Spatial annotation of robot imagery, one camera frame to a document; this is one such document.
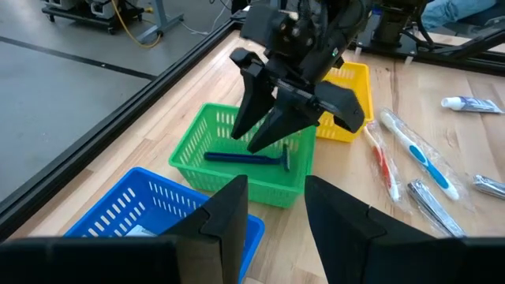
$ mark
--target yellow basket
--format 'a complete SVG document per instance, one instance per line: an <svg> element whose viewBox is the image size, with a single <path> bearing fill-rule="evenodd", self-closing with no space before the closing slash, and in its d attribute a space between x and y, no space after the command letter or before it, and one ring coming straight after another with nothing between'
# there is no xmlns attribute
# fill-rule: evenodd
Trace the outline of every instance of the yellow basket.
<svg viewBox="0 0 505 284"><path fill-rule="evenodd" d="M373 120L372 90L370 88L370 75L368 66L365 64L346 62L342 68L332 68L323 80L330 81L343 88L350 88L356 94L357 100L365 112L365 121L363 125ZM356 133L351 133L342 127L338 127L333 122L333 115L325 112L320 120L320 126L317 127L316 135L321 138L352 142L356 138L363 125Z"/></svg>

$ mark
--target plastic basket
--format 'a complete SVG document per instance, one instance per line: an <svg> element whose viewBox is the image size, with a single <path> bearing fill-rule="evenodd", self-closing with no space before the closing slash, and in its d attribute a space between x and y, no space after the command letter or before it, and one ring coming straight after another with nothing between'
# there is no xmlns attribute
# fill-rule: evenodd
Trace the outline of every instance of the plastic basket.
<svg viewBox="0 0 505 284"><path fill-rule="evenodd" d="M170 157L194 189L216 191L239 174L249 177L249 199L279 207L289 207L304 192L305 176L312 173L316 127L309 127L284 137L258 152L279 157L282 146L289 145L290 172L280 165L209 162L206 151L250 154L246 148L263 121L253 126L240 140L230 137L238 108L204 104Z"/></svg>
<svg viewBox="0 0 505 284"><path fill-rule="evenodd" d="M141 225L160 234L208 199L202 193L142 169L131 169L91 208L65 237L120 237ZM265 226L252 215L247 219L240 282L253 259Z"/></svg>
<svg viewBox="0 0 505 284"><path fill-rule="evenodd" d="M365 121L363 125L373 120L372 91L370 88L370 75L368 66L359 63L346 62L340 69L333 68L326 74L323 80L328 80L343 88L350 88L356 93L357 100L360 102L365 112ZM325 112L320 120L320 126L317 127L317 136L332 140L344 142L353 141L363 129L363 125L355 133L351 133L342 127L335 125L333 115Z"/></svg>

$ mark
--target green basket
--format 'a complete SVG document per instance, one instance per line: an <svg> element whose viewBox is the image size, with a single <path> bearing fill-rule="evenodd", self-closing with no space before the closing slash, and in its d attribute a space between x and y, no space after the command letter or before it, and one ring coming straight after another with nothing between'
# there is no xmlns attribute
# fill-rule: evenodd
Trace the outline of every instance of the green basket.
<svg viewBox="0 0 505 284"><path fill-rule="evenodd" d="M209 162L206 151L250 154L246 148L260 121L241 139L230 137L238 108L214 103L202 106L169 159L194 189L218 191L239 174L249 177L249 199L280 207L290 207L304 192L305 176L312 173L316 127L311 126L284 137L259 151L258 155L279 157L282 146L290 148L290 172L281 165Z"/></svg>

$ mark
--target toothbrush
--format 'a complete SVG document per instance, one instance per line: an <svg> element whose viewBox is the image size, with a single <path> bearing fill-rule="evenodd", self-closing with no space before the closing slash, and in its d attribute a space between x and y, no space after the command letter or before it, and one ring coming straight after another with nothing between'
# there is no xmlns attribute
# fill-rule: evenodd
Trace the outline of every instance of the toothbrush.
<svg viewBox="0 0 505 284"><path fill-rule="evenodd" d="M372 134L370 134L368 130L368 126L363 128L365 131L365 137L370 146L372 146L373 154L375 155L377 162L379 163L379 168L382 172L384 180L386 181L387 190L389 191L389 195L394 202L398 202L400 200L400 192L398 190L398 186L396 185L395 176L391 172L391 168L387 164L386 155L384 154L384 150L380 147L379 143L375 139L373 139Z"/></svg>
<svg viewBox="0 0 505 284"><path fill-rule="evenodd" d="M380 120L389 129L389 131L396 135L405 150L408 151L409 154L428 171L429 175L435 180L436 184L442 189L442 191L452 200L458 200L459 194L456 188L435 166L433 166L419 146L402 133L396 125L393 117L383 110L380 112Z"/></svg>

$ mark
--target blue basket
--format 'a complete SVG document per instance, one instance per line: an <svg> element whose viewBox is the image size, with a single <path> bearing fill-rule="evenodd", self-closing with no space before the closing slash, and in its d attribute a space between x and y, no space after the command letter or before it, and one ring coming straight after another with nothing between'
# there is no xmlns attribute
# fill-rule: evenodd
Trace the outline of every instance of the blue basket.
<svg viewBox="0 0 505 284"><path fill-rule="evenodd" d="M131 169L91 208L65 237L121 237L141 225L160 234L189 215L208 196L142 169ZM252 215L247 219L240 279L253 259L265 231L263 221Z"/></svg>

